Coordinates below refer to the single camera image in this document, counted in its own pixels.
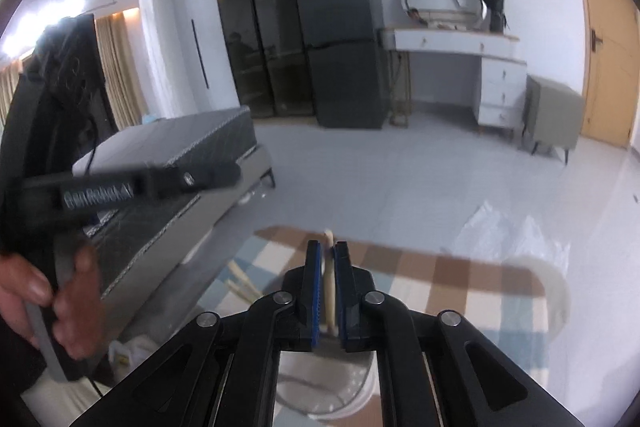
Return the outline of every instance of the bed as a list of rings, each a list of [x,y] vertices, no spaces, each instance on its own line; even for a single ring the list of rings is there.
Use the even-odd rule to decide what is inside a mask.
[[[76,163],[74,172],[84,171],[88,157]],[[100,144],[92,172],[229,159],[242,170],[234,188],[106,212],[87,229],[98,251],[107,342],[119,336],[169,272],[249,188],[265,176],[271,182],[274,178],[247,107],[129,127]]]

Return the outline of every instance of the tall dark glass wardrobe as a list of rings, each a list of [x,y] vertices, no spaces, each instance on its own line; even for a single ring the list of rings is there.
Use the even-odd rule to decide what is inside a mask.
[[[240,103],[256,118],[314,113],[296,0],[218,0]]]

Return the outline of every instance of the desk drawer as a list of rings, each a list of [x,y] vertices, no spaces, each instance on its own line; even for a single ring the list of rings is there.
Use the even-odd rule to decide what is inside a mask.
[[[478,125],[515,129],[522,123],[522,108],[481,105],[478,109]]]
[[[527,65],[524,62],[482,58],[482,85],[492,84],[527,85]]]
[[[456,30],[394,30],[394,38],[383,36],[383,46],[396,50],[513,58],[518,44],[504,35]]]
[[[525,84],[483,82],[480,103],[498,107],[524,107]]]

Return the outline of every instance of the metal pivot screw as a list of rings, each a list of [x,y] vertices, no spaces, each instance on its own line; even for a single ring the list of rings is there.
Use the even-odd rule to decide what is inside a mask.
[[[447,326],[457,326],[458,324],[460,324],[460,321],[462,320],[462,318],[456,312],[449,311],[449,312],[444,312],[440,316],[440,320],[443,322],[443,324],[446,324]]]
[[[215,326],[217,321],[218,321],[218,316],[215,313],[204,312],[198,315],[198,318],[196,319],[196,324],[199,325],[201,328],[210,328],[212,326]]]
[[[364,296],[369,304],[382,304],[385,301],[385,295],[380,292],[369,292]]]
[[[289,304],[293,297],[289,292],[276,292],[273,294],[273,300],[276,304]]]

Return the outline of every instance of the bed leg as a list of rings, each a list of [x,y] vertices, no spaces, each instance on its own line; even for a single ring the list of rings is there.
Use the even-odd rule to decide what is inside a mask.
[[[273,175],[273,169],[269,169],[267,172],[265,172],[263,178],[266,178],[267,176],[271,180],[271,187],[276,188],[276,178]]]

